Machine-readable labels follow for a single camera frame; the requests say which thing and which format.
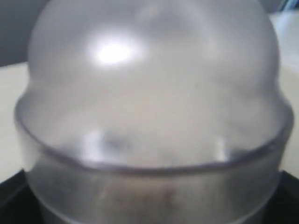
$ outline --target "clear plastic container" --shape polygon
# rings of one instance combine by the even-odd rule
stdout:
[[[257,224],[293,125],[254,0],[53,0],[15,110],[47,224]]]

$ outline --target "translucent lid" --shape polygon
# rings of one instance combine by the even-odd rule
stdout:
[[[52,0],[32,34],[20,120],[85,162],[229,161],[286,123],[278,69],[254,0]]]

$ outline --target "container rim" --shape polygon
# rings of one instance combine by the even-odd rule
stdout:
[[[245,155],[239,156],[235,159],[229,161],[215,161],[207,162],[198,165],[189,165],[189,166],[175,166],[175,167],[134,167],[126,165],[117,165],[107,162],[92,162],[81,160],[76,157],[72,157],[67,154],[60,153],[55,147],[52,147],[44,142],[40,141],[31,131],[24,125],[20,116],[20,104],[22,98],[20,98],[14,109],[14,122],[19,134],[23,134],[26,137],[29,137],[31,141],[38,144],[38,150],[50,158],[57,160],[61,163],[71,165],[76,168],[84,169],[88,172],[96,173],[109,173],[116,175],[135,175],[135,176],[153,176],[153,177],[170,177],[178,175],[196,175],[196,174],[207,174],[213,172],[226,171],[228,169],[238,168],[244,166],[245,164],[255,162],[260,160],[269,154],[276,152],[277,150],[284,150],[285,144],[289,139],[291,134],[293,123],[294,123],[294,114],[292,107],[289,104],[287,106],[288,119],[286,124],[278,132],[278,134],[261,145],[260,147],[247,152]]]

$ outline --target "white table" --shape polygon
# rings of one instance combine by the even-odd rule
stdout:
[[[299,12],[272,16],[282,53],[281,85],[299,117]],[[25,63],[0,68],[0,182],[21,169],[21,156],[13,125],[16,100],[28,81]],[[283,168],[299,178],[299,125],[287,147]]]

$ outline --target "black base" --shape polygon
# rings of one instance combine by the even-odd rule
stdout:
[[[299,180],[283,173],[263,223],[299,224]],[[26,184],[24,172],[0,185],[0,224],[43,224],[39,204]]]

